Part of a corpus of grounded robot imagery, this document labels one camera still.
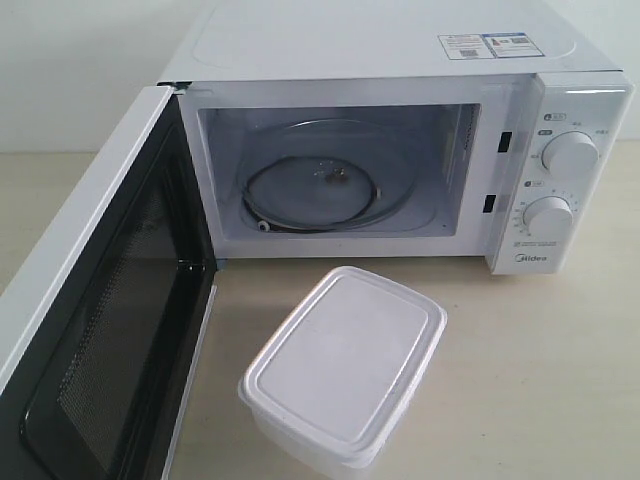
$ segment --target container lid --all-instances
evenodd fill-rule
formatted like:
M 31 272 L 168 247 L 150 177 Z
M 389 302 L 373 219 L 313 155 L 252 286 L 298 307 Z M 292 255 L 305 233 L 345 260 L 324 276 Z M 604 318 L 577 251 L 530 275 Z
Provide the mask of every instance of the container lid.
M 445 323 L 429 298 L 337 268 L 253 361 L 241 397 L 299 442 L 364 467 L 408 406 Z

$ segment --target white table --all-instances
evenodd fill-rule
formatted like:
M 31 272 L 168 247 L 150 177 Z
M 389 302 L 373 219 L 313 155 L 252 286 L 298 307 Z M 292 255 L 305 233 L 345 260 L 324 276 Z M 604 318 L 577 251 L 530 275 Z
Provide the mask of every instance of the white table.
M 0 157 L 0 289 L 88 158 Z M 640 143 L 621 143 L 558 275 L 494 277 L 480 258 L 347 261 L 449 312 L 375 479 L 640 478 L 639 199 Z M 323 478 L 258 432 L 236 386 L 276 326 L 342 263 L 232 261 L 216 275 L 171 480 Z

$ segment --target microwave oven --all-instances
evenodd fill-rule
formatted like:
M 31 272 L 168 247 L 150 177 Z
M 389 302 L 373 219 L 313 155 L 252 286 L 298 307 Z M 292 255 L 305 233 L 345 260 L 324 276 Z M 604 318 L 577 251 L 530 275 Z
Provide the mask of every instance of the microwave oven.
M 0 298 L 2 478 L 168 478 L 226 259 L 556 272 L 632 90 L 540 2 L 211 2 Z

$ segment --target open microwave door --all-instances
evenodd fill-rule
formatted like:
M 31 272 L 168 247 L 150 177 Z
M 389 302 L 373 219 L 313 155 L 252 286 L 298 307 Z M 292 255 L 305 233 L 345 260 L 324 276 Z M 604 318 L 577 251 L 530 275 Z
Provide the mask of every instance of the open microwave door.
M 3 478 L 161 478 L 214 273 L 177 98 L 146 88 L 0 300 Z

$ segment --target power knob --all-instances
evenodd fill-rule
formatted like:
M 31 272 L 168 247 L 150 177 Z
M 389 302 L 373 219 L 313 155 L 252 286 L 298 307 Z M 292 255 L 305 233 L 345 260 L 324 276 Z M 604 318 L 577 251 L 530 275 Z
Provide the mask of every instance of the power knob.
M 595 167 L 600 153 L 588 135 L 569 132 L 549 142 L 542 152 L 542 165 L 558 180 L 580 178 Z
M 544 197 L 526 208 L 524 224 L 535 237 L 562 239 L 571 231 L 573 213 L 566 200 Z

